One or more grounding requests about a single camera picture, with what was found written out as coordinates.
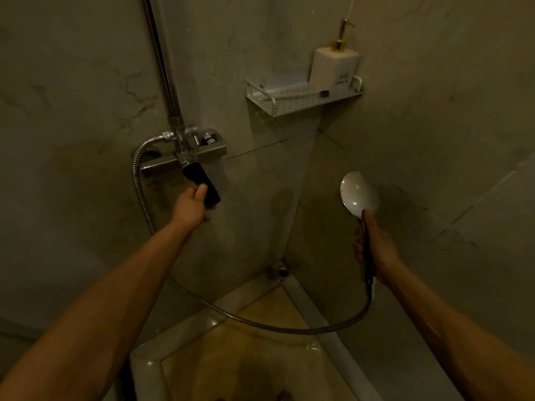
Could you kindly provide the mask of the person's right hand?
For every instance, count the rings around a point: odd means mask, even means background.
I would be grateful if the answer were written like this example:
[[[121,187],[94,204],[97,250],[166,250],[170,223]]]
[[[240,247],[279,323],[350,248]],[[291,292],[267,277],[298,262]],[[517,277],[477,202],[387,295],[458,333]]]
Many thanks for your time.
[[[381,283],[391,287],[392,278],[400,270],[405,268],[405,264],[400,258],[397,246],[391,236],[379,227],[377,236],[370,237],[370,249],[372,259],[376,267],[376,275]],[[363,263],[363,238],[361,241],[353,243],[354,256],[356,260]]]

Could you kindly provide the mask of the person's left hand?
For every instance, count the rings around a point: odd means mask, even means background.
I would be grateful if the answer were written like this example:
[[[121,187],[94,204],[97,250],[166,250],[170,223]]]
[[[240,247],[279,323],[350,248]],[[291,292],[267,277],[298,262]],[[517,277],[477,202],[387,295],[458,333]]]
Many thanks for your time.
[[[196,207],[193,204],[193,192],[195,187],[188,187],[177,198],[170,224],[191,232],[203,222],[210,220],[206,207]]]

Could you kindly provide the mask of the black faucet lever handle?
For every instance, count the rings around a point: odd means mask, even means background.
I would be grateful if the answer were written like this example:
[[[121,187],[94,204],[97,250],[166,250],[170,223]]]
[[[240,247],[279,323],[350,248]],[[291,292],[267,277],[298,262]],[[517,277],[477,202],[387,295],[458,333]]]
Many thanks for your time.
[[[207,191],[204,198],[206,208],[211,209],[217,206],[221,200],[218,191],[198,161],[191,161],[184,165],[182,167],[182,173],[188,181],[193,182],[195,185],[206,185]]]

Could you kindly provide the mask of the chrome handheld shower head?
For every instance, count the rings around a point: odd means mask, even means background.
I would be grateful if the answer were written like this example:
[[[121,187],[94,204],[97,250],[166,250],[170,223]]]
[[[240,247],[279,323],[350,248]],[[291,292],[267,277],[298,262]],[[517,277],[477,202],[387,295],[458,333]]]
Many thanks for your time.
[[[349,172],[340,182],[340,197],[345,208],[361,222],[363,229],[364,282],[374,284],[376,267],[370,249],[370,237],[365,226],[363,212],[376,211],[380,205],[378,193],[361,172]]]

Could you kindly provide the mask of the person's right forearm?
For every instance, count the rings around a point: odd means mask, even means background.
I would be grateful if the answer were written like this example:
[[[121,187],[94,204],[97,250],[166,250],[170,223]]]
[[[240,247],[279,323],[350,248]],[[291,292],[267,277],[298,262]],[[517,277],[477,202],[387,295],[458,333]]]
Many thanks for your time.
[[[465,401],[535,401],[535,369],[402,263],[380,273]]]

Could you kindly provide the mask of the person's left forearm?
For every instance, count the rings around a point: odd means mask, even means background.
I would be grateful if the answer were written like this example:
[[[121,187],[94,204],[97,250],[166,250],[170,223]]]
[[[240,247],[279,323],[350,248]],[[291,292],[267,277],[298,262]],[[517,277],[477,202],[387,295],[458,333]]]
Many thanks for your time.
[[[194,229],[170,222],[92,285],[0,383],[0,401],[102,401]]]

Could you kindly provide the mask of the chrome shower mixer valve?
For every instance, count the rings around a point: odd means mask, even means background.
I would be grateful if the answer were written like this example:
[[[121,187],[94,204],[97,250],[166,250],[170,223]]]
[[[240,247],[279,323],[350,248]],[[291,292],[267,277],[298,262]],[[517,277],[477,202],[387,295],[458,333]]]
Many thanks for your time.
[[[190,125],[181,129],[179,135],[181,141],[157,141],[143,150],[138,167],[143,177],[182,169],[193,161],[213,162],[227,154],[227,145],[215,129]]]

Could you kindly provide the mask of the chrome shower riser pipe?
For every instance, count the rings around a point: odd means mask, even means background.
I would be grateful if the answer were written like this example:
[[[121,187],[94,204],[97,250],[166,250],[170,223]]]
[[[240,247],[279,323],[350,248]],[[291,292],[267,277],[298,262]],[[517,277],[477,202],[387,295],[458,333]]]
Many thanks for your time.
[[[152,39],[155,59],[158,65],[160,82],[164,92],[170,124],[176,129],[184,125],[177,89],[173,78],[172,65],[167,50],[164,25],[157,6],[157,0],[141,0],[145,18]]]

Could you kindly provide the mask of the white shower tray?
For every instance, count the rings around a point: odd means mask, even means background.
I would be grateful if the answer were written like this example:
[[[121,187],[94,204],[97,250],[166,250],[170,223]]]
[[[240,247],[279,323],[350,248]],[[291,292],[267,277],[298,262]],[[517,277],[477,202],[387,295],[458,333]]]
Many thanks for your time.
[[[383,401],[336,333],[286,335],[209,309],[130,363],[137,401]]]

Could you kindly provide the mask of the white soap dispenser gold pump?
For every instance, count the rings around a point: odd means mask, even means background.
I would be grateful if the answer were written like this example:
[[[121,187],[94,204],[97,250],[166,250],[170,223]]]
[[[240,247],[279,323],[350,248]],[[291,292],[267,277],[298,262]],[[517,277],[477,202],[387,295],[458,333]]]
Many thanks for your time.
[[[347,48],[344,34],[349,19],[342,19],[337,38],[331,46],[316,49],[311,66],[309,85],[319,92],[345,92],[349,90],[359,61],[359,53]]]

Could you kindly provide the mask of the white perforated wall shelf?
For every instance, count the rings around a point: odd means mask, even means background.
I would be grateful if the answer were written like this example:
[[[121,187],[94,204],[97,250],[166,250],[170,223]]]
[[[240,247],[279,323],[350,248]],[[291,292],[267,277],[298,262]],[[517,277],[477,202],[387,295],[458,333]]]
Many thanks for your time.
[[[272,118],[302,112],[361,96],[363,80],[354,75],[348,90],[315,91],[303,74],[279,75],[269,80],[245,80],[246,99]]]

